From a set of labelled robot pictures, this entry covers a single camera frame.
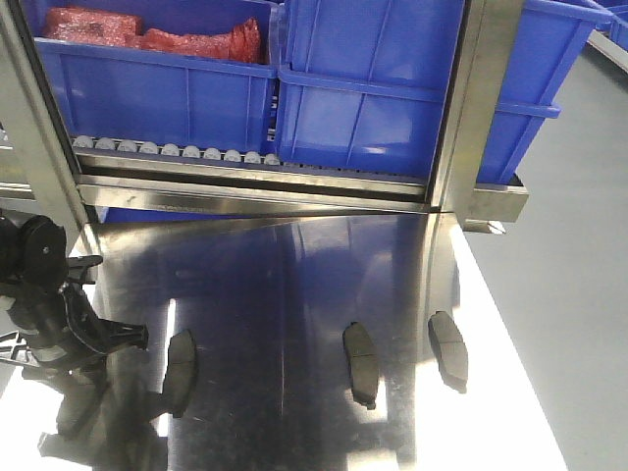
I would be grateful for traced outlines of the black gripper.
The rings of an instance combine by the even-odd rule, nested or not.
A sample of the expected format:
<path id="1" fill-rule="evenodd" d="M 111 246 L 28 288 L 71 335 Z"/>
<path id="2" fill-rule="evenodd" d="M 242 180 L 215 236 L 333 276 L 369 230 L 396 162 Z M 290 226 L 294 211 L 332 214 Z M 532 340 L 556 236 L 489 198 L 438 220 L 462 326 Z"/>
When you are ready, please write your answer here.
<path id="1" fill-rule="evenodd" d="M 104 391 L 107 355 L 127 347 L 145 349 L 148 329 L 97 316 L 86 293 L 89 269 L 99 255 L 67 260 L 69 274 L 56 288 L 11 276 L 1 281 L 1 310 L 15 330 L 1 336 L 1 360 L 20 366 L 67 366 L 65 393 Z"/>

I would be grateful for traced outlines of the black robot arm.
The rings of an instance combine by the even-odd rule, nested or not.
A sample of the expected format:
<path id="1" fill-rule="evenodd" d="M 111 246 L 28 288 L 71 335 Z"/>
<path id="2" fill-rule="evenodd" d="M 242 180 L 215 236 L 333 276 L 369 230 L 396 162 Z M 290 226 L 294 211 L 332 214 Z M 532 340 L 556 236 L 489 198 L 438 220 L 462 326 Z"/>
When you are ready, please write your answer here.
<path id="1" fill-rule="evenodd" d="M 148 330 L 99 317 L 83 288 L 103 259 L 66 250 L 66 232 L 50 218 L 1 214 L 1 311 L 15 327 L 1 337 L 1 360 L 61 393 L 98 392 L 108 356 L 145 349 Z"/>

